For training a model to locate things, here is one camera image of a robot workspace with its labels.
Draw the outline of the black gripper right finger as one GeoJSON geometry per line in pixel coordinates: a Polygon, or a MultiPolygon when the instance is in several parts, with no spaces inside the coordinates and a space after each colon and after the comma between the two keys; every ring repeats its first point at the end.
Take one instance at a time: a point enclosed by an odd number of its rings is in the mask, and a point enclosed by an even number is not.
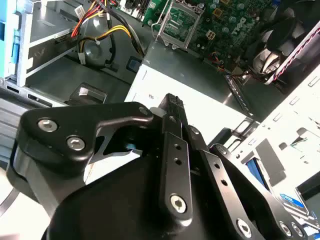
{"type": "Polygon", "coordinates": [[[210,219],[220,240],[306,240],[303,227],[221,144],[208,148],[197,128],[188,124],[182,100],[179,116],[190,146],[191,165],[199,169],[210,219]]]}

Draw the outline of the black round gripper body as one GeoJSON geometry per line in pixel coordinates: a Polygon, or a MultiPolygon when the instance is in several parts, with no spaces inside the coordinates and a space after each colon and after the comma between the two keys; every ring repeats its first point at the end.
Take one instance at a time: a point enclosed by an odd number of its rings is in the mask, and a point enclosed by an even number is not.
{"type": "Polygon", "coordinates": [[[207,147],[191,126],[163,130],[155,122],[60,122],[55,130],[38,122],[18,126],[10,167],[34,163],[40,176],[17,173],[20,191],[39,198],[45,177],[51,192],[64,193],[45,234],[48,240],[222,240],[234,227],[218,199],[210,173],[191,173],[190,164],[222,170],[229,151],[207,147]],[[67,190],[96,154],[98,132],[110,153],[132,141],[142,156],[98,180],[67,190]]]}

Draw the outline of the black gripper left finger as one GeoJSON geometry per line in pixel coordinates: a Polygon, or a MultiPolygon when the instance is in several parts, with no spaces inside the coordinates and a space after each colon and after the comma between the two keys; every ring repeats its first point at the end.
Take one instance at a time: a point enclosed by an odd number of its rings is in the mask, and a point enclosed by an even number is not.
{"type": "Polygon", "coordinates": [[[191,222],[189,147],[179,97],[27,111],[13,169],[50,217],[191,222]]]}

